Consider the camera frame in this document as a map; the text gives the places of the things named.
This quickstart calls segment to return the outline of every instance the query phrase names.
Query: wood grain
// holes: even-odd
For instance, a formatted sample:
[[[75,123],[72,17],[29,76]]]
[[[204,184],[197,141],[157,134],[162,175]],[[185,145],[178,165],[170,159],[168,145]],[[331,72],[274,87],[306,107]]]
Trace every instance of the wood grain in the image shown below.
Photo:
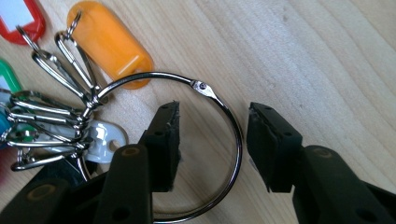
[[[41,48],[64,30],[77,1],[37,3],[47,31]],[[396,193],[396,2],[382,1],[102,1],[152,56],[156,70],[209,83],[244,131],[248,105],[275,108],[304,137],[340,153],[363,180]],[[45,74],[28,47],[0,38],[25,90],[62,102],[78,99]],[[106,75],[102,79],[109,81]],[[233,139],[219,114],[191,90],[151,80],[118,90],[96,118],[120,125],[130,143],[147,129],[158,106],[180,101],[182,163],[174,192],[155,194],[157,211],[194,207],[216,192],[228,172]],[[268,194],[245,157],[230,194],[187,223],[296,223],[290,195]],[[15,149],[0,151],[0,208],[37,170],[9,171]]]

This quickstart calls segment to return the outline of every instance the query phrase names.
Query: silver ring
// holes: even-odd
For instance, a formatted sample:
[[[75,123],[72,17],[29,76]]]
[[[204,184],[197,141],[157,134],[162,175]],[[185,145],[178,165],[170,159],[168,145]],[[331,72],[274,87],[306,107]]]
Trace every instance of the silver ring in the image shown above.
[[[33,41],[30,36],[21,28],[19,25],[17,25],[17,30],[20,32],[22,35],[23,39],[26,41],[26,43],[34,50],[34,51],[39,51],[40,47]]]
[[[198,217],[201,214],[207,212],[211,208],[213,208],[215,205],[217,205],[221,200],[228,194],[228,192],[231,190],[235,179],[239,173],[239,169],[241,167],[241,161],[242,161],[242,151],[243,151],[243,137],[242,137],[242,131],[240,128],[239,123],[237,122],[235,116],[233,115],[233,112],[230,110],[230,108],[224,104],[222,100],[213,92],[212,88],[208,86],[206,83],[194,79],[189,79],[187,77],[179,76],[176,74],[171,74],[171,73],[162,73],[162,72],[147,72],[147,73],[139,73],[139,74],[134,74],[130,75],[128,77],[121,78],[117,81],[114,81],[110,83],[107,87],[105,87],[103,90],[101,90],[98,93],[98,98],[99,100],[106,97],[109,93],[114,91],[117,87],[131,82],[131,81],[136,81],[138,79],[144,79],[144,78],[164,78],[164,79],[170,79],[174,80],[177,82],[181,82],[183,84],[189,85],[192,87],[194,90],[202,94],[203,96],[210,98],[212,101],[216,103],[218,107],[220,107],[221,111],[224,113],[224,115],[228,118],[228,121],[230,122],[232,128],[233,128],[233,134],[235,137],[235,143],[236,143],[236,148],[235,148],[235,159],[233,162],[233,170],[229,174],[228,180],[225,183],[225,185],[222,187],[222,191],[220,191],[215,197],[213,197],[208,203],[197,207],[195,209],[192,209],[190,211],[180,213],[180,214],[159,214],[159,213],[154,213],[154,215],[157,215],[157,217],[154,217],[154,223],[178,223],[182,221],[187,221],[190,220],[194,217]]]
[[[81,11],[79,10],[79,11],[77,11],[76,17],[73,19],[72,23],[66,30],[66,35],[65,35],[66,38],[70,39],[70,37],[72,36],[74,30],[76,29],[76,27],[78,25],[78,21],[80,18],[81,18]]]

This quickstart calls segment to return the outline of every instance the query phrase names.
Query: black plastic part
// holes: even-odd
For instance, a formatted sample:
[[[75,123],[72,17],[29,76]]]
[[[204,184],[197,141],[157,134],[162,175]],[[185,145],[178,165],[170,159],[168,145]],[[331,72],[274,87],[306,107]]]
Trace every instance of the black plastic part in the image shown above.
[[[388,192],[377,186],[365,183],[367,188],[374,194],[378,201],[387,209],[388,213],[396,221],[396,194]]]
[[[72,189],[71,201],[74,209],[70,215],[70,223],[93,223],[106,176],[107,173],[101,174]]]
[[[299,223],[395,223],[335,151],[306,147],[297,169],[293,203]]]
[[[38,181],[27,185],[2,211],[0,223],[67,223],[69,193],[69,185],[62,179]]]
[[[151,191],[172,189],[180,161],[178,102],[160,106],[139,140],[148,149]]]
[[[121,147],[107,172],[93,223],[152,223],[151,200],[146,148]]]
[[[268,191],[290,192],[303,137],[272,107],[251,103],[247,150]]]
[[[85,161],[85,164],[90,173],[96,170],[97,163],[92,161]],[[30,181],[34,183],[45,179],[63,179],[69,183],[71,188],[75,188],[82,183],[85,183],[84,178],[78,169],[76,159],[66,158],[64,160],[55,161],[45,165]]]

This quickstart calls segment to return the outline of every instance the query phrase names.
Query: metal key ring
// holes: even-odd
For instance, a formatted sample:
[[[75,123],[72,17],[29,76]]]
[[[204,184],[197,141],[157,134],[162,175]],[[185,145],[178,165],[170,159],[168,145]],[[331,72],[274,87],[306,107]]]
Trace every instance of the metal key ring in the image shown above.
[[[239,169],[241,166],[241,161],[242,161],[242,151],[243,151],[243,149],[242,149],[242,147],[243,147],[242,131],[241,131],[239,123],[237,122],[235,116],[233,115],[233,112],[214,93],[214,91],[212,90],[212,88],[210,86],[208,86],[206,83],[204,83],[202,81],[190,79],[190,78],[179,76],[176,74],[163,73],[163,72],[147,72],[147,73],[130,75],[128,77],[124,77],[124,78],[121,78],[117,81],[110,83],[107,87],[105,87],[102,91],[99,92],[98,98],[100,100],[103,97],[106,97],[109,93],[114,91],[117,87],[119,87],[125,83],[135,81],[138,79],[144,79],[144,78],[164,78],[164,79],[170,79],[170,80],[174,80],[174,81],[189,85],[190,87],[192,87],[194,90],[198,91],[203,96],[208,97],[212,101],[214,101],[216,103],[216,105],[218,107],[220,107],[221,111],[227,117],[228,121],[230,122],[230,124],[233,128],[233,134],[234,134],[235,143],[236,143],[236,148],[235,148],[236,156],[235,156],[235,159],[233,162],[233,170],[231,171],[227,182],[222,187],[222,190],[215,197],[213,197],[208,203],[206,203],[200,207],[197,207],[195,209],[192,209],[190,211],[180,213],[180,214],[154,213],[154,215],[157,215],[154,218],[154,223],[178,223],[178,222],[182,222],[182,221],[187,221],[194,217],[198,217],[201,214],[203,214],[203,213],[207,212],[208,210],[210,210],[211,208],[213,208],[215,205],[217,205],[219,202],[221,202],[221,200],[231,190],[231,188],[235,182],[235,179],[238,175],[238,172],[239,172]]]

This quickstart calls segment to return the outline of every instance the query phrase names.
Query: key tag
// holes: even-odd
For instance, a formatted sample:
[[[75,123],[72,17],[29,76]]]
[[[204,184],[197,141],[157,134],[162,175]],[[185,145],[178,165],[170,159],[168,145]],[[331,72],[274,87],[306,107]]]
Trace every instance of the key tag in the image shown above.
[[[94,140],[94,143],[85,155],[87,161],[110,163],[114,155],[110,145],[114,142],[117,142],[118,147],[126,145],[124,132],[116,125],[103,121],[93,120],[88,135]]]
[[[45,31],[45,21],[34,0],[0,0],[0,35],[7,41],[26,45],[17,31],[19,25],[33,41]]]
[[[72,23],[75,24],[73,39],[111,79],[153,70],[153,61],[146,50],[102,4],[78,2],[67,15],[68,27],[73,27]],[[137,80],[122,87],[134,90],[148,83],[148,79]]]
[[[10,104],[9,97],[12,92],[20,91],[21,85],[18,82],[17,78],[14,76],[11,67],[9,64],[0,59],[0,103],[4,106],[8,106]],[[6,113],[4,113],[3,109],[0,112],[0,133],[3,133],[5,130],[10,128],[10,123],[7,120]],[[0,149],[6,147],[7,144],[1,144]]]

